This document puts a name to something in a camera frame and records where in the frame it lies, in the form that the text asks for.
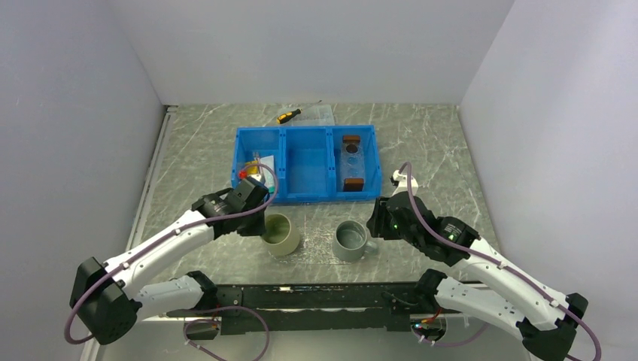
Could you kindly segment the grey ceramic mug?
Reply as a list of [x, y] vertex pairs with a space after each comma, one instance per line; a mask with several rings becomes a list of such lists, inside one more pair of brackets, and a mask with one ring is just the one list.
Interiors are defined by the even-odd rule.
[[379, 252], [378, 244], [368, 240], [365, 227], [354, 220], [346, 220], [336, 227], [332, 251], [335, 257], [344, 262], [356, 262]]

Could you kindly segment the light green ceramic mug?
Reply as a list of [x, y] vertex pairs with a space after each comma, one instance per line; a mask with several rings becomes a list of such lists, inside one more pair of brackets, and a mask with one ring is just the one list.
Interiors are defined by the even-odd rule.
[[283, 214], [266, 215], [265, 230], [261, 235], [263, 244], [268, 252], [276, 257], [292, 254], [301, 241], [298, 229]]

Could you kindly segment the blue three-compartment plastic bin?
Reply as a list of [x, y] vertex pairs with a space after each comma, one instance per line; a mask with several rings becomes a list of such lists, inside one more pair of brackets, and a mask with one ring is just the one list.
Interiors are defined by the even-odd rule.
[[[364, 153], [364, 188], [343, 192], [340, 177], [342, 137], [359, 135]], [[354, 126], [239, 127], [235, 134], [231, 184], [246, 162], [272, 156], [279, 189], [275, 202], [354, 202], [372, 200], [381, 194], [382, 168], [375, 128]]]

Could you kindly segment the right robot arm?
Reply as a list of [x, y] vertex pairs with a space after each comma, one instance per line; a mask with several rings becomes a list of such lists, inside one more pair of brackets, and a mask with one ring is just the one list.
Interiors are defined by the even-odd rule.
[[429, 268], [416, 283], [415, 304], [424, 312], [460, 311], [496, 326], [541, 360], [565, 360], [588, 300], [563, 294], [534, 280], [500, 255], [471, 226], [437, 217], [407, 192], [375, 200], [366, 226], [374, 238], [402, 239], [431, 260], [473, 276], [488, 286], [471, 290]]

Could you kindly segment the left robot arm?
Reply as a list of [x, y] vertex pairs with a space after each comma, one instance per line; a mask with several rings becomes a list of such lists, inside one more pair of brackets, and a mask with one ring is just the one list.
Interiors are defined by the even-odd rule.
[[77, 268], [71, 315], [88, 328], [90, 338], [105, 345], [122, 338], [137, 322], [162, 313], [210, 314], [218, 304], [217, 286], [201, 271], [156, 284], [152, 279], [223, 235], [262, 235], [271, 200], [268, 188], [248, 177], [234, 188], [200, 197], [174, 223], [137, 247], [104, 262], [90, 257]]

